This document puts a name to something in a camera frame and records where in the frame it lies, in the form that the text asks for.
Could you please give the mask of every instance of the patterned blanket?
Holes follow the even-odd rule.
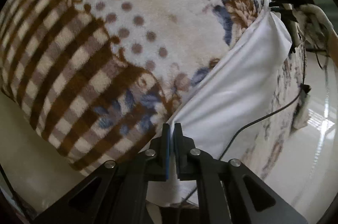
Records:
[[[8,0],[0,13],[2,91],[38,135],[87,175],[108,159],[138,153],[262,4]],[[292,70],[286,60],[288,80]],[[280,93],[275,98],[283,104],[287,96]]]

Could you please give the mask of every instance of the brown striped pattern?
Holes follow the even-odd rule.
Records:
[[[145,96],[170,106],[149,71],[129,63],[122,48],[111,51],[122,41],[109,36],[103,19],[74,1],[7,1],[0,13],[2,91],[74,169],[93,171],[103,160],[130,158],[155,135],[150,118],[157,112]],[[102,125],[108,115],[111,124]]]

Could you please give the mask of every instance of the white sheet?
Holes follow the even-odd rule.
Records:
[[[214,158],[236,131],[266,114],[277,71],[290,50],[290,34],[268,3],[265,0],[256,21],[168,121],[172,131],[175,123],[181,123],[183,134]],[[257,133],[255,126],[241,132],[223,160],[240,158]],[[195,186],[194,181],[178,181],[173,158],[170,164],[167,182],[149,183],[147,200],[159,206],[180,202]],[[196,194],[190,202],[198,203]]]

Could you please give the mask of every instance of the triangular cutout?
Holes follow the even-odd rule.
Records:
[[[261,212],[276,204],[276,201],[273,199],[273,197],[263,190],[263,188],[259,186],[251,177],[245,175],[243,180],[256,211]]]
[[[69,201],[69,206],[85,213],[92,204],[92,200],[101,184],[101,180],[101,177],[97,177],[91,181],[83,190]]]

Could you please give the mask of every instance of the white cloth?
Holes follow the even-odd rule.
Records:
[[[183,134],[214,158],[236,131],[266,114],[277,71],[291,47],[290,34],[265,1],[256,21],[168,121],[172,131],[175,123],[181,123]],[[240,158],[257,133],[254,126],[241,132],[223,160]],[[149,183],[148,201],[160,206],[179,203],[194,188],[194,181],[177,180],[173,156],[169,171],[169,181]],[[197,195],[190,201],[197,204]]]

